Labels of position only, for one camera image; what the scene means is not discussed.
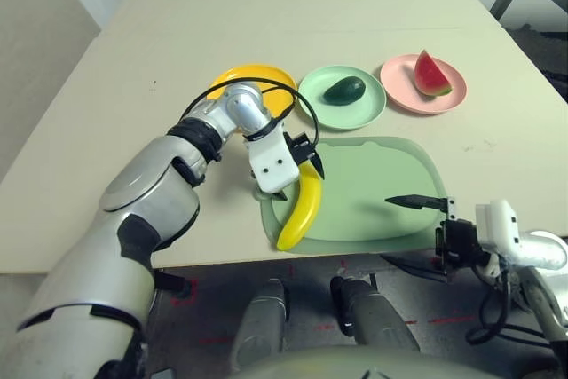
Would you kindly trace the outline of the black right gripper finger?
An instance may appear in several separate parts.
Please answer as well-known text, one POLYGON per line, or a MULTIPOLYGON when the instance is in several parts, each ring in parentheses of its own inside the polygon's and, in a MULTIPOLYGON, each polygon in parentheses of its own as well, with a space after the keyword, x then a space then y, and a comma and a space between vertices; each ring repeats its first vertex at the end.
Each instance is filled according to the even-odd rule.
POLYGON ((448 199, 436 198, 419 194, 399 195, 386 198, 385 202, 409 209, 435 209, 448 211, 448 199))
POLYGON ((382 254, 381 258, 399 270, 414 277, 432 281, 446 281, 446 275, 433 267, 426 267, 411 260, 391 255, 382 254))

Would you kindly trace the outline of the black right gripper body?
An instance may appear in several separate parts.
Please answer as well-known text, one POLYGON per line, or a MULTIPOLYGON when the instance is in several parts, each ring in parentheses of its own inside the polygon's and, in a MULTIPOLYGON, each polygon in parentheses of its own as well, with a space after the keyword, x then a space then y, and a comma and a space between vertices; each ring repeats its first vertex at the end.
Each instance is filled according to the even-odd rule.
POLYGON ((435 249, 441 272, 449 277, 462 268, 487 266, 488 253, 482 250, 477 240, 477 228, 470 221, 457 217, 455 199, 444 198, 441 208, 446 218, 436 228, 435 249))

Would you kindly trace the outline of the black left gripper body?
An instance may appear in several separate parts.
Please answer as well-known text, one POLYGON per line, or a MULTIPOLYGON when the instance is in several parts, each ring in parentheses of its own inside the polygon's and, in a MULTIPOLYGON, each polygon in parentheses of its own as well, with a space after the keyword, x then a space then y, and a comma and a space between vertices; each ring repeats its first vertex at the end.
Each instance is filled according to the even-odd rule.
POLYGON ((308 139, 305 133, 292 138, 286 131, 283 133, 285 142, 296 165, 312 161, 316 156, 315 145, 308 139))

